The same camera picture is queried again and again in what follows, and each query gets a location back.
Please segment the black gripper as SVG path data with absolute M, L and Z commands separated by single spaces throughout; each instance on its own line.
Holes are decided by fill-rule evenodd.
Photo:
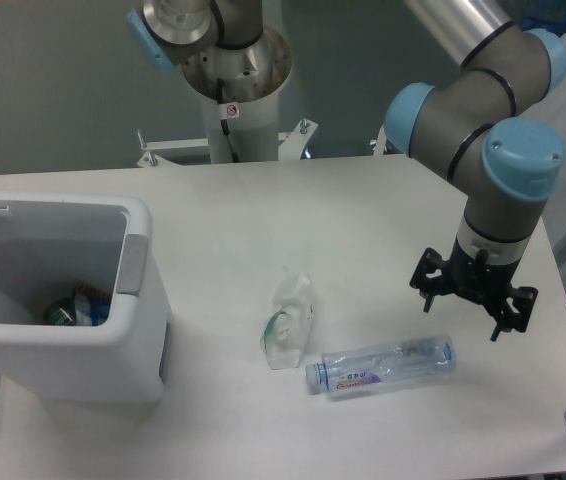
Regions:
M 448 261 L 433 248 L 426 248 L 409 285 L 424 299 L 425 313 L 437 296 L 449 294 L 449 286 L 461 298 L 489 303 L 488 313 L 496 322 L 490 341 L 496 342 L 502 332 L 526 332 L 537 299 L 535 287 L 511 285 L 517 267 L 518 261 L 496 265 L 490 264 L 484 254 L 472 257 L 456 240 Z

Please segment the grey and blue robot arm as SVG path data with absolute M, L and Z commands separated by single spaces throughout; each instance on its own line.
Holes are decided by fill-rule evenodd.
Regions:
M 524 332 L 538 292 L 512 277 L 553 194 L 566 146 L 524 117 L 566 76 L 566 46 L 522 31 L 493 1 L 412 1 L 409 8 L 461 68 L 443 89 L 403 88 L 390 103 L 391 144 L 466 195 L 451 254 L 427 249 L 410 284 L 426 302 L 481 305 L 497 333 Z M 292 54 L 258 1 L 145 1 L 127 23 L 160 71 L 180 69 L 203 101 L 215 163 L 278 160 L 278 114 L 263 103 L 288 80 Z

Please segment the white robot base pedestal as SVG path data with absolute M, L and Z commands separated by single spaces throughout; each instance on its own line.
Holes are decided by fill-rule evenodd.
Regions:
M 282 35 L 266 27 L 244 49 L 213 46 L 181 69 L 199 97 L 213 164 L 278 159 L 279 96 L 292 71 Z

